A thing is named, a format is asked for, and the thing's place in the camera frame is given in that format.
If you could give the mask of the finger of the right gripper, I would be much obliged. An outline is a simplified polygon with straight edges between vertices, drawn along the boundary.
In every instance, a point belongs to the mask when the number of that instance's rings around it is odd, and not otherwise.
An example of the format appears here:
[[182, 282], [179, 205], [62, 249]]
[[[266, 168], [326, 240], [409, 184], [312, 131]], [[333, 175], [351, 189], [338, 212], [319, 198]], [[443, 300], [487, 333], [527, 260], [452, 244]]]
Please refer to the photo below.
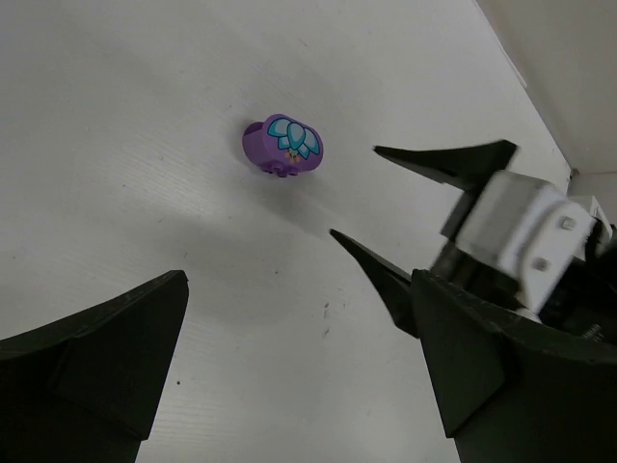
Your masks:
[[385, 304], [394, 325], [418, 339], [411, 275], [340, 231], [331, 229], [330, 235], [361, 267]]
[[506, 170], [517, 151], [507, 140], [447, 150], [402, 150], [375, 146], [384, 159], [438, 183], [462, 191], [483, 189], [497, 172]]

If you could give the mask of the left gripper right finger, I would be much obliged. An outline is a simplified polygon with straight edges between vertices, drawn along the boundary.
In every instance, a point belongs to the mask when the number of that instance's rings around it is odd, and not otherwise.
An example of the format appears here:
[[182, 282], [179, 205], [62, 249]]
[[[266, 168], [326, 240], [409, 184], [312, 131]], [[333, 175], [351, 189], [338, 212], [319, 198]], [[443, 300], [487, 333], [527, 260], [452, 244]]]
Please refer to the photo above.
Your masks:
[[415, 271], [416, 325], [463, 462], [613, 462], [616, 349]]

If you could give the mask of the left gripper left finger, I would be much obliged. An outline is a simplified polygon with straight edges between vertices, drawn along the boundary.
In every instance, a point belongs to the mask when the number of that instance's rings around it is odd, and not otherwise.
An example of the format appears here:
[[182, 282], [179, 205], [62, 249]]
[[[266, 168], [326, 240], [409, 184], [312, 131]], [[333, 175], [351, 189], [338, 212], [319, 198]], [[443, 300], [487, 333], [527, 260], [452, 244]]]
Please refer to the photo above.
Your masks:
[[133, 462], [189, 298], [184, 271], [1, 342], [4, 462]]

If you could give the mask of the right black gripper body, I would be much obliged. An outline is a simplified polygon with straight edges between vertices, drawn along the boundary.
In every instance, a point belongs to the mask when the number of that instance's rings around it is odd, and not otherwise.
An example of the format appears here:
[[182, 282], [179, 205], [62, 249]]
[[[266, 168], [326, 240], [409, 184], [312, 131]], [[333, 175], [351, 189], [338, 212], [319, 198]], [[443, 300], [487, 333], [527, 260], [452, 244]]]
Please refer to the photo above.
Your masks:
[[550, 294], [538, 320], [523, 315], [517, 282], [460, 251], [455, 239], [443, 247], [432, 270], [468, 293], [532, 321], [575, 336], [614, 342], [616, 236], [602, 219], [592, 217], [592, 231]]

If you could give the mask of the purple round lego piece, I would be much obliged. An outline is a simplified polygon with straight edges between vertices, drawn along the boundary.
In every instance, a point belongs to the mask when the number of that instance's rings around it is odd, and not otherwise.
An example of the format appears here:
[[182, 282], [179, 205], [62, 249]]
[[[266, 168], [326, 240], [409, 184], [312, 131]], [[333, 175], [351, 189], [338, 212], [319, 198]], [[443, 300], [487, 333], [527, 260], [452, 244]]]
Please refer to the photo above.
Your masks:
[[243, 133], [242, 149], [258, 169], [277, 177], [314, 171], [324, 157], [318, 132], [284, 114], [251, 123]]

